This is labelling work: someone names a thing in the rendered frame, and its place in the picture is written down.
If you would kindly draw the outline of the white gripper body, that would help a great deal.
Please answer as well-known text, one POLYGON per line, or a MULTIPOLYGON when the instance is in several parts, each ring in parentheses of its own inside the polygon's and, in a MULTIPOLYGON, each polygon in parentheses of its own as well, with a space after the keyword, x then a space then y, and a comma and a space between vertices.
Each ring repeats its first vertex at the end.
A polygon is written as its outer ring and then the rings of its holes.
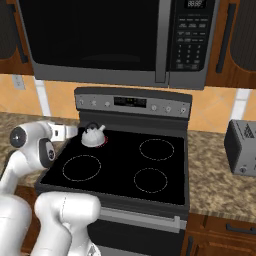
POLYGON ((65 127, 65 138, 70 139, 78 134, 78 128, 76 126, 66 126, 65 127))

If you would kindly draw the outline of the black and steel stove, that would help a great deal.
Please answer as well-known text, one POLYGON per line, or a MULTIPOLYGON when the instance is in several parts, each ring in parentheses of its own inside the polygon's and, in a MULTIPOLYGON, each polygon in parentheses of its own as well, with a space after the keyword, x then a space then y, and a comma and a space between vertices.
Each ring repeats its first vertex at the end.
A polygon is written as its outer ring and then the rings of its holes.
MULTIPOLYGON (((84 132, 90 122, 104 125, 105 143, 88 148, 81 136, 67 140, 53 166, 36 181, 36 192, 86 193, 98 197, 102 207, 179 216, 187 222, 191 96, 104 87, 79 87, 74 96, 79 130, 84 132)), ((185 230, 172 233, 99 218, 88 233, 102 256, 180 256, 185 230)))

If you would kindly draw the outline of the wooden base cupboard door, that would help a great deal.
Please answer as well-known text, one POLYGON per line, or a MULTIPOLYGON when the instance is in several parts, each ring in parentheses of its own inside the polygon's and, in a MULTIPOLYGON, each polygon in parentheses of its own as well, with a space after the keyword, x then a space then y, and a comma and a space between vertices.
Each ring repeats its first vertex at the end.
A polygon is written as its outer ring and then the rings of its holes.
MULTIPOLYGON (((37 195, 33 187, 18 185, 15 194, 26 200, 30 205, 31 209, 34 209, 34 204, 37 199, 37 195)), ((32 213, 32 221, 22 245, 22 253, 29 254, 32 251, 33 246, 37 240, 39 231, 40 222, 37 219, 35 213, 32 213)))
POLYGON ((196 232, 186 233, 181 256, 186 256, 189 236, 194 238, 190 256, 256 256, 255 240, 244 241, 241 238, 196 232))

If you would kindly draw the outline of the steel microwave oven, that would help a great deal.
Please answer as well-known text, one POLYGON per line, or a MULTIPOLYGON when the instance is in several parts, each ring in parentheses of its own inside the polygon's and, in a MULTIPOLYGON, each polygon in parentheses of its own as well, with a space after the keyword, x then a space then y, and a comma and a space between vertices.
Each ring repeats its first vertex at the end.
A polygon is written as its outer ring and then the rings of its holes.
POLYGON ((220 0, 172 0, 164 83, 160 0, 17 0, 36 78, 203 89, 220 0))

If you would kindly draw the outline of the wooden glass-front cupboard door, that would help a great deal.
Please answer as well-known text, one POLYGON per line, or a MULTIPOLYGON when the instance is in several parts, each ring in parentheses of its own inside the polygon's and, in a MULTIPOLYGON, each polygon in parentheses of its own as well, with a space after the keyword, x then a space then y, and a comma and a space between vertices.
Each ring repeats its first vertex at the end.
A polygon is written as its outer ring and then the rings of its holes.
POLYGON ((220 0, 207 86, 256 89, 256 0, 220 0), (236 4, 222 73, 216 73, 229 3, 236 4))
POLYGON ((19 14, 17 0, 0 0, 0 74, 32 75, 33 69, 29 57, 21 16, 19 14), (28 63, 22 64, 16 45, 15 34, 11 23, 8 4, 14 4, 16 8, 15 21, 21 39, 24 53, 28 56, 28 63))

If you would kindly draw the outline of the grey toaster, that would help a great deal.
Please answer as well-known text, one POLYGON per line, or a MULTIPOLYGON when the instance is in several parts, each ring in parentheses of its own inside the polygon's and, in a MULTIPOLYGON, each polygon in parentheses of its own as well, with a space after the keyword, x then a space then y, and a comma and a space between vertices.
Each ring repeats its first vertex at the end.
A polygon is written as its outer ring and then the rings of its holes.
POLYGON ((229 121, 224 147, 234 175, 256 177, 256 121, 229 121))

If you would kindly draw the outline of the wooden drawer front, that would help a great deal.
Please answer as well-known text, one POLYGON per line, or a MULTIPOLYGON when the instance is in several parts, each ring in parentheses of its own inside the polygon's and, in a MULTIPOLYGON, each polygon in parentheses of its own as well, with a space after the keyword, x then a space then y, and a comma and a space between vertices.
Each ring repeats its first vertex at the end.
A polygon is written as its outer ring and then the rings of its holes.
POLYGON ((200 228, 212 234, 256 241, 256 224, 214 216, 204 216, 200 228))

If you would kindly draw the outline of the white wall socket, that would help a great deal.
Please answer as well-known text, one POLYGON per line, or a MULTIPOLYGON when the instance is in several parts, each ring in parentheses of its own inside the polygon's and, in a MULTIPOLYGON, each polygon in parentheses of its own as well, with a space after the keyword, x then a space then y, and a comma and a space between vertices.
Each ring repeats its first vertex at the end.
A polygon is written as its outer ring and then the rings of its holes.
POLYGON ((24 84, 24 81, 23 81, 23 78, 21 75, 13 74, 12 81, 13 81, 13 85, 16 89, 18 89, 18 90, 25 89, 25 84, 24 84))

